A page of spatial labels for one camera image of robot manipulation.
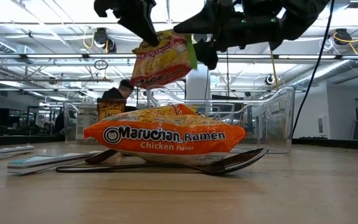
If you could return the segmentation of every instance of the robotic arm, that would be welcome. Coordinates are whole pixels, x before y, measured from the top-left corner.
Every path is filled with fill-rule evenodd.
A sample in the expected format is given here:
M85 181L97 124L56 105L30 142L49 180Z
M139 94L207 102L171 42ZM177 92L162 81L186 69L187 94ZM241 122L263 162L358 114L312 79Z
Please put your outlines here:
M211 34L209 42L195 44L197 59L215 69L216 51L228 47L268 42L272 50L283 40L299 38L317 20L329 0L207 0L197 15L179 23L173 30L183 34ZM236 12L240 4L243 12ZM123 25L153 46L158 39L150 18L154 0L95 0L99 17L107 17L112 9ZM278 13L285 9L281 19Z

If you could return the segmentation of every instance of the wooden table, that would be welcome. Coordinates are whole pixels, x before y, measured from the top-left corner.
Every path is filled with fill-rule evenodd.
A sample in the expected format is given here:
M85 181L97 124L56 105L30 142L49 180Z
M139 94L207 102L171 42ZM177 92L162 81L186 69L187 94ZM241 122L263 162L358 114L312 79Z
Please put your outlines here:
M103 149L35 146L48 155ZM6 172L8 160L0 224L358 223L358 150L294 146L226 177L186 169L19 177Z

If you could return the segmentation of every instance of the black jacket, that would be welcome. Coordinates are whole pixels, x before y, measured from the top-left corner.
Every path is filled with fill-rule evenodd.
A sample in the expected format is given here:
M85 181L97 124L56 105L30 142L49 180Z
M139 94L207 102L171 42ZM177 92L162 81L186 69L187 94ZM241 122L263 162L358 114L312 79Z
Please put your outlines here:
M117 88L111 88L109 91L105 91L103 93L102 99L117 99L123 100L122 94L119 92Z

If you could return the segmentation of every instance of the maruchan ramen package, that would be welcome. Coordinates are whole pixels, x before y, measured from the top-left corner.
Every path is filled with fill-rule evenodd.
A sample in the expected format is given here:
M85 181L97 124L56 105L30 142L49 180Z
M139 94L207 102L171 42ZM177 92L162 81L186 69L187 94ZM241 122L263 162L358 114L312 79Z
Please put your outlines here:
M126 100L98 98L99 121L125 111Z
M131 82L138 87L166 85L197 69L197 58L191 35L177 34L172 30L157 33L157 47L143 41L133 52L136 62Z
M246 132L185 105L110 116L85 130L110 149L154 162L208 165L224 159Z

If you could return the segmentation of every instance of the maruchan logo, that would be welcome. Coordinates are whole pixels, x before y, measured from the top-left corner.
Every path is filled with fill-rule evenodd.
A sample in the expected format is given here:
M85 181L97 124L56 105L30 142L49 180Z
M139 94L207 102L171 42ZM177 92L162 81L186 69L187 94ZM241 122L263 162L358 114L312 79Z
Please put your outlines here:
M143 129L119 126L106 128L103 132L103 139L109 144L118 144L122 139L184 143L223 140L226 136L224 133L185 133L182 137L178 132L166 131L162 128Z

